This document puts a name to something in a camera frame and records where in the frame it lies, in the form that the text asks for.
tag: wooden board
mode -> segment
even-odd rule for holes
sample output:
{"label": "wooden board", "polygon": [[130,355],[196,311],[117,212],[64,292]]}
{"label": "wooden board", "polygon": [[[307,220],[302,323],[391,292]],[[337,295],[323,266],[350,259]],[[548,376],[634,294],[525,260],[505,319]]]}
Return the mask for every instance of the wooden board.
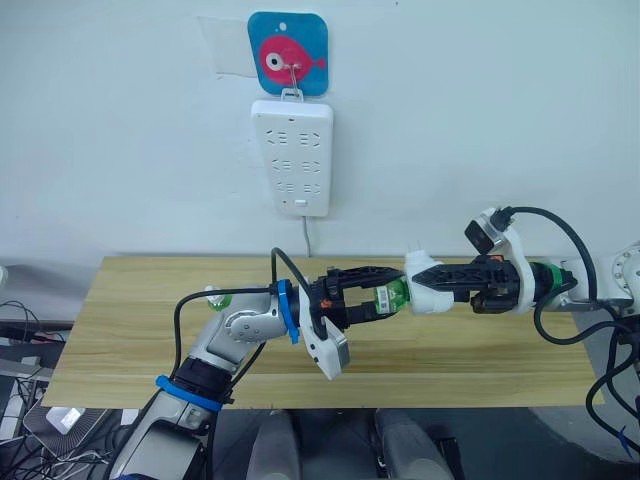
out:
{"label": "wooden board", "polygon": [[[446,259],[464,262],[466,259]],[[327,266],[401,268],[400,258],[297,258],[315,278]],[[279,277],[290,277],[280,264]],[[266,258],[108,257],[55,370],[50,406],[134,408],[173,363],[173,307],[205,285],[269,282]],[[358,289],[359,302],[371,291]],[[183,352],[212,316],[205,300],[183,310]],[[569,314],[548,313],[558,336],[576,334]],[[594,381],[581,344],[549,344],[532,315],[476,315],[468,305],[445,314],[401,312],[346,331],[351,364],[329,382],[302,344],[269,342],[236,389],[233,408],[478,407],[578,405]]]}

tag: white power strip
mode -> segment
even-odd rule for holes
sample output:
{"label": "white power strip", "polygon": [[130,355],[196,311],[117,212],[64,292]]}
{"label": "white power strip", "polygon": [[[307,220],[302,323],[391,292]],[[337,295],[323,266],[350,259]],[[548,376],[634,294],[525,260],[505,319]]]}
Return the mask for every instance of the white power strip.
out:
{"label": "white power strip", "polygon": [[289,215],[327,215],[333,141],[331,107],[257,100],[251,117],[276,206]]}

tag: fish sticker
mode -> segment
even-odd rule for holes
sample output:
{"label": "fish sticker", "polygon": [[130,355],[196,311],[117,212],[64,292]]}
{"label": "fish sticker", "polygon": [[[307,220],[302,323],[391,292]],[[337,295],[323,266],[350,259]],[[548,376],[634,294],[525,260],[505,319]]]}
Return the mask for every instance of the fish sticker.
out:
{"label": "fish sticker", "polygon": [[297,87],[306,97],[323,95],[329,87],[327,24],[314,13],[255,12],[247,22],[260,86],[271,95]]}
{"label": "fish sticker", "polygon": [[293,38],[273,35],[260,47],[260,64],[266,76],[278,85],[292,85],[291,68],[296,81],[302,81],[313,68],[326,68],[324,58],[313,60]]}

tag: power strip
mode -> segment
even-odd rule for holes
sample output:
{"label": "power strip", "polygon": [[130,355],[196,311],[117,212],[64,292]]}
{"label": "power strip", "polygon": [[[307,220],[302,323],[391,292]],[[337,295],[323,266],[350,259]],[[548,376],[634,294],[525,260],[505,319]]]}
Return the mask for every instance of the power strip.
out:
{"label": "power strip", "polygon": [[289,215],[327,215],[333,141],[331,107],[257,100],[251,117],[276,206]]}

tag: blue plastic ring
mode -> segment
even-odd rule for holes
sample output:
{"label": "blue plastic ring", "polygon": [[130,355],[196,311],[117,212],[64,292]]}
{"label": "blue plastic ring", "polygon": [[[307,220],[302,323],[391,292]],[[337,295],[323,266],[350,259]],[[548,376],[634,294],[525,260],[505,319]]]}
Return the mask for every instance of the blue plastic ring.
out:
{"label": "blue plastic ring", "polygon": [[300,337],[300,331],[293,323],[293,317],[291,316],[291,310],[289,310],[289,299],[287,298],[287,280],[278,280],[278,300],[280,303],[280,310],[284,317],[284,324],[289,332],[291,343],[295,345],[298,343]]}
{"label": "blue plastic ring", "polygon": [[208,398],[201,397],[195,393],[187,392],[180,387],[176,387],[169,381],[169,377],[166,375],[160,375],[156,378],[156,386],[167,392],[169,395],[186,400],[189,403],[193,403],[199,407],[202,407],[210,412],[219,412],[222,410],[222,404],[215,400],[209,400]]}

